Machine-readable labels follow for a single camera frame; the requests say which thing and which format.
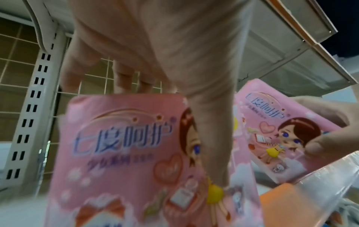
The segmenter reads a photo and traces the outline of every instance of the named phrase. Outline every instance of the pink package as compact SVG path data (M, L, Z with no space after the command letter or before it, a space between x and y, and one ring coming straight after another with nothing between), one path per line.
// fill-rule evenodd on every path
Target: pink package
M45 227L263 226L242 132L222 189L201 168L183 96L76 97L61 125Z
M252 160L275 182L295 180L347 155L305 152L310 140L340 127L263 81L249 81L235 99Z

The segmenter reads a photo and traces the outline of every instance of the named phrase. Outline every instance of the cartoon eye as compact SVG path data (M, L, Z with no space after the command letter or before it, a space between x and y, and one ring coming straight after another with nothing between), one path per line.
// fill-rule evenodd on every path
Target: cartoon eye
M293 142L295 142L296 144L301 144L302 141L300 139L294 139Z
M200 145L194 145L193 146L193 151L195 155L199 155L200 153Z

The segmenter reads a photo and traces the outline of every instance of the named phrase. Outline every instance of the pink plastic packaging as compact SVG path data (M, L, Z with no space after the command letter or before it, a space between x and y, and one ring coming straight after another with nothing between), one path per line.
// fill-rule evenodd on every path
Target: pink plastic packaging
M72 99L45 226L263 226L242 126L234 131L230 185L221 189L201 167L200 141L181 95Z
M348 154L305 152L310 140L340 127L259 79L249 81L235 98L246 122L252 160L277 183L305 176Z

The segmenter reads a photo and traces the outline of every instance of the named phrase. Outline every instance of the cartoon girl's hair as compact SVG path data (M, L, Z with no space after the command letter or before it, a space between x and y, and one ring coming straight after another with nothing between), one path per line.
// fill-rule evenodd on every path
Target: cartoon girl's hair
M294 125L293 132L298 137L298 139L303 141L304 147L309 141L322 134L319 126L314 121L306 119L304 117L295 117L283 122L278 127L278 131L288 125Z
M190 127L193 126L196 129L196 124L194 123L194 119L192 116L192 110L187 108L181 115L181 119L179 120L179 144L181 145L181 149L185 155L188 155L186 152L187 147L187 134ZM190 167L195 166L195 161L190 157Z

